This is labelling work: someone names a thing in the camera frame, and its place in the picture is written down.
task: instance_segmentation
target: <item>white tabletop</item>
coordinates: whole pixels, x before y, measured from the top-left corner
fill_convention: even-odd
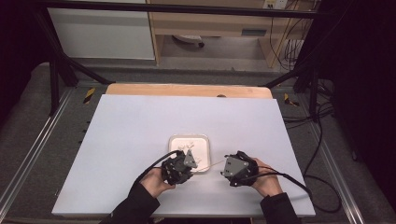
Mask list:
[[[276,100],[103,95],[52,210],[65,217],[103,217],[134,180],[168,151],[174,134],[205,134],[211,163],[246,152],[304,183]],[[233,188],[224,162],[164,192],[154,217],[261,217],[262,197]],[[280,177],[299,217],[313,216],[307,194]]]

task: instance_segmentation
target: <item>white cabinet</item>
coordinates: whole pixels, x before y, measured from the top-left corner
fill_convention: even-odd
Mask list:
[[[49,14],[69,57],[154,60],[147,12],[49,8]]]

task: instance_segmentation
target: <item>hand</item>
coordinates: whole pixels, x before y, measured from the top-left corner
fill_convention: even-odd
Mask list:
[[[252,159],[255,160],[259,166],[261,166],[259,168],[259,174],[266,174],[273,172],[270,169],[262,168],[263,166],[271,168],[271,166],[265,164],[264,162],[260,161],[257,158],[252,158]],[[276,175],[265,175],[258,177],[256,182],[254,182],[254,184],[251,187],[257,190],[262,197],[274,196],[283,192],[282,188],[280,187],[279,181],[277,180]]]
[[[174,189],[176,186],[171,186],[163,182],[161,176],[161,168],[152,168],[143,179],[140,184],[145,187],[149,194],[153,198],[157,198],[160,194],[168,189]]]

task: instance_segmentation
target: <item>black sleeve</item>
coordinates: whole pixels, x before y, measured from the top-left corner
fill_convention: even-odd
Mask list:
[[[120,203],[100,224],[147,223],[151,214],[159,206],[158,200],[154,199],[141,184],[138,184],[131,188],[128,198]]]
[[[268,224],[294,224],[301,223],[294,212],[287,193],[267,196],[260,203],[265,220]]]

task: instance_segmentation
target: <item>white tray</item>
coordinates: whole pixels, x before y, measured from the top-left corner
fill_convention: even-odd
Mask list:
[[[184,153],[191,149],[192,156],[197,163],[197,168],[192,172],[202,173],[209,170],[209,140],[203,134],[175,134],[169,139],[169,151],[183,150]]]

